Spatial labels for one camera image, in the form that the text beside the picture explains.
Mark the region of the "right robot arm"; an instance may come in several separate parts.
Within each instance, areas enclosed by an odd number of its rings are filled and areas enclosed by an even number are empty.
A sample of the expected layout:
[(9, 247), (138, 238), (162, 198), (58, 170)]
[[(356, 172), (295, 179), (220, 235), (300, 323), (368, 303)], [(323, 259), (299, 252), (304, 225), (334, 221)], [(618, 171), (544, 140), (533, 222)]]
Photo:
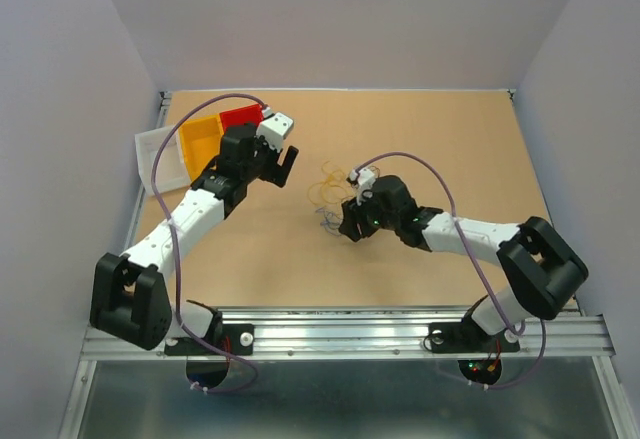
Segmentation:
[(363, 169), (347, 181), (355, 196), (341, 205), (339, 232), (351, 241), (385, 229), (411, 248), (465, 255), (474, 265), (502, 269), (507, 287), (481, 298), (461, 320), (430, 327), (426, 346), (434, 353), (482, 352), (510, 326), (553, 320), (588, 278), (586, 264), (541, 217), (520, 224), (457, 218), (418, 205), (395, 175)]

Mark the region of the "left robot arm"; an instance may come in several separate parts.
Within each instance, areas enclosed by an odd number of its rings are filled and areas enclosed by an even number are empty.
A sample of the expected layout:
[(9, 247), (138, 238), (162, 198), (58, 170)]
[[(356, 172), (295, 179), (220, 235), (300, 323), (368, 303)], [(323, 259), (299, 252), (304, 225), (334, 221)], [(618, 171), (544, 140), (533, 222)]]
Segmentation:
[(123, 253), (99, 259), (90, 325), (144, 350), (167, 337), (187, 337), (199, 352), (215, 351), (222, 343), (220, 314), (209, 306), (171, 299), (168, 282), (180, 276), (180, 261), (246, 198), (254, 180), (286, 184), (298, 154), (284, 144), (293, 129), (293, 120), (282, 113), (259, 125), (230, 127), (218, 154), (167, 218)]

